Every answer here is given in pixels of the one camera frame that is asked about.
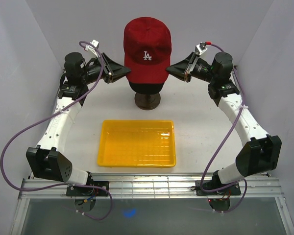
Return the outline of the black cap red trim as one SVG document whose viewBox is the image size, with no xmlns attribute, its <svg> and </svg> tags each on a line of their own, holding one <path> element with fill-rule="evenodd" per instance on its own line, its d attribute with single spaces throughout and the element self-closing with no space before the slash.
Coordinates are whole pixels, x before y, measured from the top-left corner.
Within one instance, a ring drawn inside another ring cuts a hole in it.
<svg viewBox="0 0 294 235">
<path fill-rule="evenodd" d="M 152 94 L 159 93 L 162 90 L 164 83 L 161 83 L 161 84 L 137 84 L 137 83 L 129 82 L 129 85 L 130 85 L 131 89 L 136 93 L 152 95 Z"/>
</svg>

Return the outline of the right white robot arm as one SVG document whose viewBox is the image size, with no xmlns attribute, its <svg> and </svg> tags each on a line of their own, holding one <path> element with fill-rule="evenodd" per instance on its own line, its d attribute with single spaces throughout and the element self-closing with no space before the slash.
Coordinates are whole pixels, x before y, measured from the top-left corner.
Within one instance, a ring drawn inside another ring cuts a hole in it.
<svg viewBox="0 0 294 235">
<path fill-rule="evenodd" d="M 270 135 L 253 117 L 244 104 L 239 89 L 231 81 L 234 68 L 232 56 L 224 51 L 217 53 L 212 64 L 192 52 L 186 59 L 167 67 L 167 72 L 179 80 L 190 82 L 197 78 L 208 83 L 208 94 L 217 107 L 232 123 L 242 143 L 234 163 L 214 173 L 208 182 L 200 181 L 205 193 L 224 194 L 229 187 L 247 176 L 277 168 L 282 141 Z"/>
</svg>

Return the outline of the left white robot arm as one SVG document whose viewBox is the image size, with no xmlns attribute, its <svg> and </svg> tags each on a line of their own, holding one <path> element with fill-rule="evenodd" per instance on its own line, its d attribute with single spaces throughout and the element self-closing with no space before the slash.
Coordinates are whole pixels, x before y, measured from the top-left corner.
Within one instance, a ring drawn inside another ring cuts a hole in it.
<svg viewBox="0 0 294 235">
<path fill-rule="evenodd" d="M 94 191 L 94 183 L 89 180 L 89 173 L 73 167 L 64 156 L 64 148 L 71 126 L 80 112 L 88 85 L 103 79 L 106 83 L 115 82 L 128 73 L 130 68 L 111 60 L 105 53 L 86 62 L 79 52 L 65 56 L 64 74 L 60 79 L 55 116 L 35 147 L 26 151 L 26 158 L 34 177 L 77 185 L 82 195 Z"/>
</svg>

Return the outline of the dark wooden mannequin stand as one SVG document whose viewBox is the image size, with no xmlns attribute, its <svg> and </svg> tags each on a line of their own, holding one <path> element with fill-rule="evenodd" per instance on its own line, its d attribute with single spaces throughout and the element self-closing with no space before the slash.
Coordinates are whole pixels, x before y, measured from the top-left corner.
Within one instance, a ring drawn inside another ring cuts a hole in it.
<svg viewBox="0 0 294 235">
<path fill-rule="evenodd" d="M 153 110 L 157 108 L 161 102 L 161 96 L 157 94 L 139 94 L 136 93 L 134 96 L 135 104 L 142 110 Z"/>
</svg>

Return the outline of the yellow plastic tray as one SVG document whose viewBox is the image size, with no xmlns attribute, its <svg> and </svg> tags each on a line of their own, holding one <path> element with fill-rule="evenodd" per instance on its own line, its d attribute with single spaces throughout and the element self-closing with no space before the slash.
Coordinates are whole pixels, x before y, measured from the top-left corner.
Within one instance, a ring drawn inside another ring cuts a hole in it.
<svg viewBox="0 0 294 235">
<path fill-rule="evenodd" d="M 174 167 L 176 150 L 173 122 L 103 121 L 97 164 L 101 167 Z"/>
</svg>

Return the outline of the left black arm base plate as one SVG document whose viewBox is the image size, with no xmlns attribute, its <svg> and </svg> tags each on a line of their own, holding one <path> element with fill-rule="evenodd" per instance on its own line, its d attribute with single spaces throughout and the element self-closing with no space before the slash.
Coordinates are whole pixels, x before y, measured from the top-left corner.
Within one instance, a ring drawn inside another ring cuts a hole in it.
<svg viewBox="0 0 294 235">
<path fill-rule="evenodd" d="M 109 190 L 109 181 L 94 181 L 92 186 Z M 91 196 L 108 196 L 108 193 L 98 188 L 85 188 L 70 185 L 67 187 L 66 196 L 69 197 L 91 197 Z"/>
</svg>

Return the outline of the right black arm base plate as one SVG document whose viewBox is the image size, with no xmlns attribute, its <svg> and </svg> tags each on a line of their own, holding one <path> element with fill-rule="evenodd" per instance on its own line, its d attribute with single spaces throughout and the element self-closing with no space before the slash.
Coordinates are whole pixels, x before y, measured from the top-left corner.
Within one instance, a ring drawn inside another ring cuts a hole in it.
<svg viewBox="0 0 294 235">
<path fill-rule="evenodd" d="M 204 190 L 213 190 L 217 188 L 221 188 L 227 186 L 227 188 L 224 188 L 222 190 L 214 191 L 214 192 L 205 192 L 202 191 L 200 188 L 200 180 L 195 181 L 195 185 L 191 186 L 191 191 L 195 191 L 197 196 L 229 196 L 229 195 L 234 195 L 234 196 L 239 196 L 241 195 L 241 189 L 239 184 L 235 184 L 232 186 L 229 185 L 222 185 L 220 183 L 213 183 L 213 180 L 204 180 L 203 181 L 203 189 Z"/>
</svg>

